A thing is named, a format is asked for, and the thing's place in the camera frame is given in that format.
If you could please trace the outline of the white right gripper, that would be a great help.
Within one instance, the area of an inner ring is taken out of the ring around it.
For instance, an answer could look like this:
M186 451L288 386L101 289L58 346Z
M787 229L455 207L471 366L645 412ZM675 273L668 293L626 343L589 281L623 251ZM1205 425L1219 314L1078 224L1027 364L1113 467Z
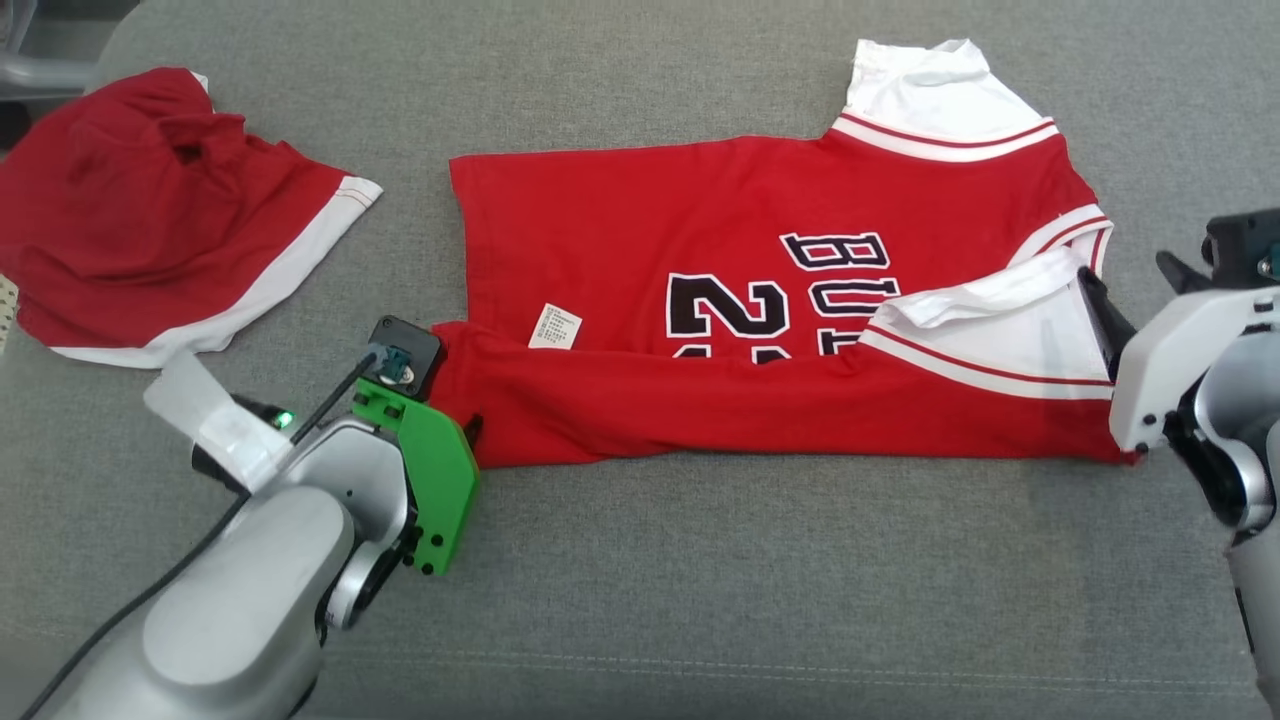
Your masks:
M1088 266L1076 273L1096 343L1115 383L1108 428L1119 448L1153 448L1162 421L1181 396L1213 366L1231 373L1277 373L1277 287L1212 290L1211 278L1174 252L1156 265L1180 295L1138 333L1111 301L1108 287Z

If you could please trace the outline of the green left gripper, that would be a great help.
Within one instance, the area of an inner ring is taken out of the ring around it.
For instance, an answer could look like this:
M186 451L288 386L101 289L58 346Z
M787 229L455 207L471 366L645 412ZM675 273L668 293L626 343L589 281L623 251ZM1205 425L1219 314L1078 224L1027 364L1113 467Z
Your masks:
M411 496L404 564L425 577L448 573L480 471L476 447L484 419L461 427L445 414L374 380L355 386L352 411L398 448Z

